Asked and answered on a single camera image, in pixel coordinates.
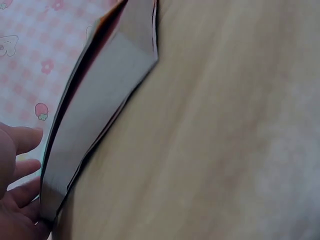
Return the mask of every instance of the wooden table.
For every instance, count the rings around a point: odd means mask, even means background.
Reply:
[[[57,239],[319,237],[319,1],[159,1],[159,63]]]

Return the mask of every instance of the white bear print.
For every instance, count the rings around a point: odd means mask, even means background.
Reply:
[[[0,56],[7,54],[9,57],[12,57],[15,55],[18,39],[18,36],[15,35],[0,37]]]

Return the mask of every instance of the pink flower print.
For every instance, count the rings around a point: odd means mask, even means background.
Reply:
[[[35,105],[34,112],[39,120],[45,121],[48,118],[49,110],[44,103],[39,102]]]
[[[51,73],[51,70],[54,69],[54,62],[51,59],[45,60],[41,62],[42,69],[41,72],[44,74],[49,74]]]
[[[51,6],[55,11],[58,11],[64,7],[64,0],[54,0]]]

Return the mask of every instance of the pink tablecloth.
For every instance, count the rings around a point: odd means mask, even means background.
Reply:
[[[42,159],[90,26],[114,1],[0,0],[0,122],[44,130],[40,146],[18,161]]]

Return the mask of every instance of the cartoon animal print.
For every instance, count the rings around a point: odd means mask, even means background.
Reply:
[[[0,10],[8,8],[12,4],[13,0],[0,0]]]
[[[45,121],[48,118],[48,107],[44,103],[39,102],[35,105],[34,112],[39,120]]]
[[[15,55],[18,39],[18,36],[15,35],[0,37],[0,56],[7,54],[12,57]]]

